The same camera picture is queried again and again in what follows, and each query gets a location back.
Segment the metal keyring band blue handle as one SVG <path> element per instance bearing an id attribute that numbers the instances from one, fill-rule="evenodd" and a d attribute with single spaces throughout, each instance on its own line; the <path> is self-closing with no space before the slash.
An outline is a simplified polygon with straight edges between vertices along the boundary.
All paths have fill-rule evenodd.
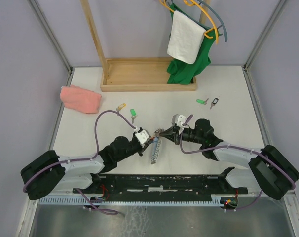
<path id="1" fill-rule="evenodd" d="M 152 155 L 151 155 L 151 160 L 150 160 L 151 165 L 154 165 L 157 163 L 161 142 L 162 142 L 162 140 L 160 137 L 156 137 L 153 141 L 153 144 L 152 144 L 153 150 L 152 150 Z"/>

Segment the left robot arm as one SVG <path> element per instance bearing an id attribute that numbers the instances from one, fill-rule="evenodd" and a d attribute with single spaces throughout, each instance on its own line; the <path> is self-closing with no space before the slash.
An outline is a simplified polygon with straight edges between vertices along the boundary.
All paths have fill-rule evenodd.
<path id="1" fill-rule="evenodd" d="M 97 192 L 101 186 L 97 174 L 115 169 L 120 161 L 134 154 L 142 156 L 153 142 L 154 139 L 142 131 L 134 133 L 131 140 L 116 137 L 108 146 L 89 156 L 59 156 L 49 150 L 21 170 L 23 192 L 30 200 L 76 188 Z"/>

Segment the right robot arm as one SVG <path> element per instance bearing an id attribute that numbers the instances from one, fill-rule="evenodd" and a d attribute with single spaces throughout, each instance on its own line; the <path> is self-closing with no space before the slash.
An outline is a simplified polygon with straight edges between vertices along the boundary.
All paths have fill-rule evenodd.
<path id="1" fill-rule="evenodd" d="M 269 197 L 280 200 L 295 188 L 299 179 L 299 172 L 275 146 L 251 149 L 233 145 L 218 138 L 207 119 L 198 119 L 194 128 L 189 127 L 185 120 L 173 121 L 170 128 L 159 129 L 156 134 L 179 146 L 183 142 L 199 144 L 198 152 L 205 158 L 242 167 L 234 168 L 218 180 L 218 187 L 223 193 L 230 193 L 235 188 L 247 188 L 261 190 Z"/>

